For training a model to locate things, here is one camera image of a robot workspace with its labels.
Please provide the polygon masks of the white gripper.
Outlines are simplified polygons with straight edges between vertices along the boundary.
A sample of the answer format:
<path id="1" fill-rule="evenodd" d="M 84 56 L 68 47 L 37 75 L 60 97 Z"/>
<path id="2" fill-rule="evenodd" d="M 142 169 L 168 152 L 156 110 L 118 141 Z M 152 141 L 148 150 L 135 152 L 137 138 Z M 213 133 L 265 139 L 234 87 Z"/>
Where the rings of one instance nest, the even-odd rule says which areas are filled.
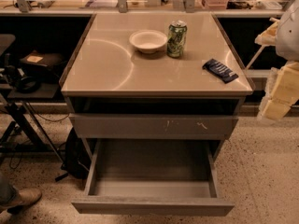
<path id="1" fill-rule="evenodd" d="M 261 46 L 275 46 L 277 29 L 278 22 L 275 21 L 257 35 L 254 42 Z M 286 62 L 278 70 L 278 77 L 270 94 L 272 99 L 280 103 L 264 97 L 259 106 L 258 117 L 271 120 L 282 119 L 290 111 L 289 105 L 294 105 L 299 100 L 299 62 Z"/>

